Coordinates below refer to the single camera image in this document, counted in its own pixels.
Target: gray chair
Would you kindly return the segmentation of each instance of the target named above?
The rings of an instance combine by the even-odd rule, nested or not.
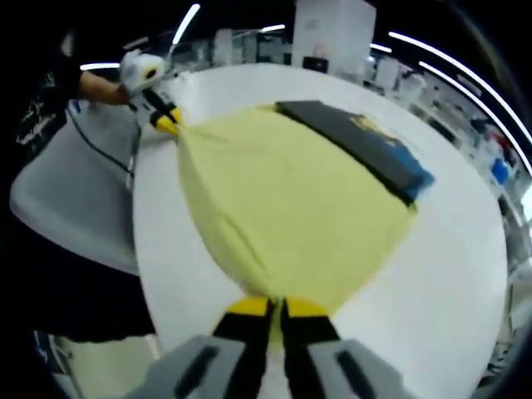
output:
[[[86,106],[75,118],[94,145],[128,165],[139,131],[129,109]],[[69,118],[14,181],[11,210],[64,249],[138,274],[126,175],[89,147]]]

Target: white table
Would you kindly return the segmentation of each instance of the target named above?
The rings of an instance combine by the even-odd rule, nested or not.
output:
[[[495,344],[507,275],[496,200],[460,153],[399,106],[314,71],[227,66],[194,73],[172,91],[193,123],[262,103],[319,99],[369,115],[409,146],[436,184],[419,199],[419,214],[385,267],[332,320],[343,337],[389,361],[418,397],[469,397]],[[152,131],[136,162],[134,226],[146,300],[168,352],[211,331],[243,293],[214,263],[190,218],[175,142]],[[271,368],[276,382],[265,382],[261,397],[289,397],[282,370]]]

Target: yellow cloth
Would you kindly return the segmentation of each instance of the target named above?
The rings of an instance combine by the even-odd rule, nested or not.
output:
[[[180,176],[217,264],[249,293],[340,307],[414,215],[362,165],[272,107],[180,132]]]

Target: ceiling light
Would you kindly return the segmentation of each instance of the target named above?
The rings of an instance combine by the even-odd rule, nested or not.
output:
[[[523,164],[525,165],[525,168],[528,170],[529,174],[532,175],[532,166],[530,166],[529,161],[526,159],[525,153],[523,152],[523,150],[521,150],[521,147],[519,146],[519,144],[517,144],[517,141],[515,141],[515,138],[511,135],[510,131],[506,128],[506,126],[503,125],[503,123],[493,113],[493,111],[490,110],[490,108],[488,108],[486,106],[486,104],[484,104],[477,96],[475,96],[473,93],[471,93],[465,87],[463,87],[460,83],[458,83],[457,81],[455,81],[451,77],[447,76],[442,71],[439,71],[439,70],[435,69],[433,66],[430,66],[430,65],[426,64],[423,61],[420,61],[419,65],[424,67],[428,71],[434,73],[435,75],[439,76],[444,81],[452,84],[454,87],[456,87],[458,90],[460,90],[466,96],[468,96],[470,98],[470,100],[472,100],[483,112],[485,112],[486,115],[489,116],[493,120],[493,122],[495,122],[495,124],[499,127],[499,129],[502,130],[502,132],[505,134],[505,136],[508,137],[508,140],[510,140],[510,142],[514,146],[515,150],[519,154],[519,157],[523,161]]]
[[[273,25],[271,27],[263,27],[259,32],[266,33],[266,32],[273,32],[273,31],[282,31],[285,28],[283,24],[280,25]]]
[[[453,57],[445,54],[444,52],[441,52],[440,50],[434,48],[433,46],[429,46],[428,44],[425,44],[423,42],[420,42],[419,40],[412,39],[411,37],[401,35],[400,33],[396,32],[389,32],[388,35],[391,37],[394,37],[398,40],[403,40],[404,42],[413,44],[414,46],[418,46],[424,50],[427,50],[428,52],[431,52],[432,54],[435,54],[439,56],[440,58],[443,58],[450,64],[454,65],[458,69],[460,69],[462,72],[464,72],[468,77],[476,81],[479,85],[481,85],[488,93],[490,93],[498,102],[502,105],[502,107],[510,114],[511,118],[514,120],[514,122],[517,124],[517,126],[521,129],[521,131],[525,134],[526,138],[532,143],[532,136],[530,135],[530,132],[526,129],[525,124],[522,122],[522,120],[515,114],[514,110],[510,108],[508,103],[500,96],[497,91],[488,83],[486,83],[480,76],[478,76],[476,73],[474,73],[471,69],[469,69],[467,66],[462,64],[461,62],[458,62]]]
[[[372,43],[369,45],[369,47],[375,50],[380,50],[382,52],[392,52],[390,47],[384,47],[384,46],[381,46],[380,44]]]
[[[172,45],[175,46],[177,43],[180,42],[181,37],[183,36],[183,33],[185,33],[186,28],[189,26],[190,22],[192,21],[192,18],[196,15],[196,13],[200,10],[201,6],[196,3],[192,4],[189,11],[186,13],[185,17],[183,18],[183,21],[181,21],[180,27],[177,28],[177,31],[175,31],[175,36],[172,39]]]
[[[116,69],[120,66],[118,62],[94,62],[93,64],[81,65],[82,71],[94,71],[95,69]]]

